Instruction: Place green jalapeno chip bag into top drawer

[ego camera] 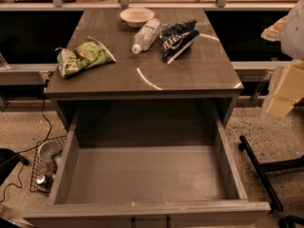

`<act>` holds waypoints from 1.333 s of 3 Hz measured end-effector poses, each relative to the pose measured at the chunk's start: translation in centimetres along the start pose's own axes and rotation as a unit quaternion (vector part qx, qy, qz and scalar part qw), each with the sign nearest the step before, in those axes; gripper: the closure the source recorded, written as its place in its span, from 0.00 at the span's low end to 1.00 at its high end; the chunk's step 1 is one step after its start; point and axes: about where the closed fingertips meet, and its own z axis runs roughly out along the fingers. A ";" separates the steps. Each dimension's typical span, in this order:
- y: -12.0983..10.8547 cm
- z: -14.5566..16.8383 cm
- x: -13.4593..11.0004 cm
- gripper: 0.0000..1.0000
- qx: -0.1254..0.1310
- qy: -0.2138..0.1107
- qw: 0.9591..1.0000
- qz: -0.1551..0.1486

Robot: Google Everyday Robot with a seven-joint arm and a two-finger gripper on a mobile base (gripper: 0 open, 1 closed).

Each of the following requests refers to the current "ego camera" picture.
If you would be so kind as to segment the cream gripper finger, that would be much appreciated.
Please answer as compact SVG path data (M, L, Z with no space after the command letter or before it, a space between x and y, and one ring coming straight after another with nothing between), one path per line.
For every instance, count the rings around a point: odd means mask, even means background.
M297 61L283 68L266 113L274 118L285 117L303 98L304 62Z
M277 20L273 25L263 30L261 38L271 42L280 41L285 21L286 16Z

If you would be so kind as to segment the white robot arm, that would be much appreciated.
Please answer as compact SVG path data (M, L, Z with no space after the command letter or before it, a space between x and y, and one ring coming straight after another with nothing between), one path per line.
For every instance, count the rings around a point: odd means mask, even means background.
M295 60L285 66L266 113L275 118L286 116L304 98L304 0L261 33L267 41L280 42L283 54Z

